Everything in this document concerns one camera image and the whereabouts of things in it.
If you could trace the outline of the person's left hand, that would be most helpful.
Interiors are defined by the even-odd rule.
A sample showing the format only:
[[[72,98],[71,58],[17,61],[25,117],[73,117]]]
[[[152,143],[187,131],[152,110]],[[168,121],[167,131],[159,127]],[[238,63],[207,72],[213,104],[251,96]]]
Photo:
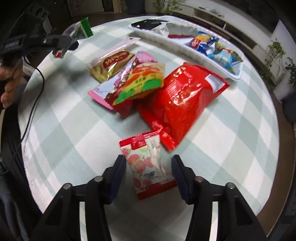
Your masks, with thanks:
[[[8,108],[15,97],[16,88],[23,76],[23,61],[20,60],[15,67],[1,66],[1,81],[6,81],[4,93],[1,95],[1,104],[3,108]]]

